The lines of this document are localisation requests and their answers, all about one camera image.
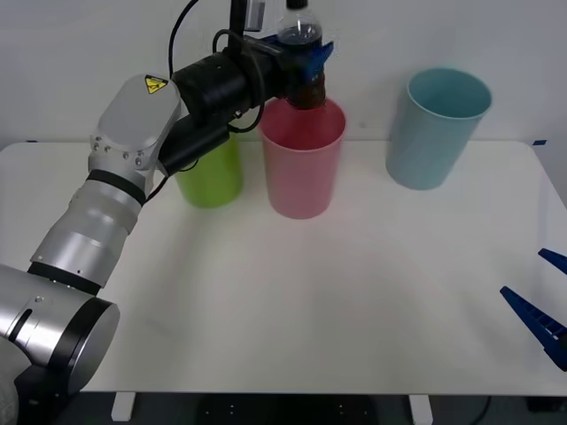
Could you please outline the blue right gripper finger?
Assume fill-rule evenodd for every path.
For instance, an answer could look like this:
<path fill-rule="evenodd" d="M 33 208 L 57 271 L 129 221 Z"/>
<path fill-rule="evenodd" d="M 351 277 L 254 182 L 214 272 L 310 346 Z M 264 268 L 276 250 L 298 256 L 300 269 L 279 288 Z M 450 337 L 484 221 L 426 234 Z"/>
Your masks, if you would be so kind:
<path fill-rule="evenodd" d="M 504 286 L 500 293 L 518 318 L 543 347 L 544 352 L 562 371 L 566 370 L 566 327 Z"/>
<path fill-rule="evenodd" d="M 548 249 L 541 249 L 538 252 L 538 255 L 542 257 L 544 260 L 546 260 L 548 263 L 556 267 L 562 273 L 567 274 L 566 256 Z"/>

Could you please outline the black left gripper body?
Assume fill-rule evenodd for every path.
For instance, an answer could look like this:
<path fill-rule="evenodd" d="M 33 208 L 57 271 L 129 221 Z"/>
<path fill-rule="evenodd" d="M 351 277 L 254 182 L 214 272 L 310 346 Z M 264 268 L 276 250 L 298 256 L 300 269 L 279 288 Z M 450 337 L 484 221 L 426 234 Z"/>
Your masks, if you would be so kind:
<path fill-rule="evenodd" d="M 260 39 L 246 35 L 246 46 L 252 52 L 242 51 L 241 73 L 244 78 L 242 103 L 260 102 L 260 81 L 264 82 L 264 99 L 286 97 L 296 92 L 303 82 L 302 62 L 305 50 L 283 44 L 270 46 Z"/>

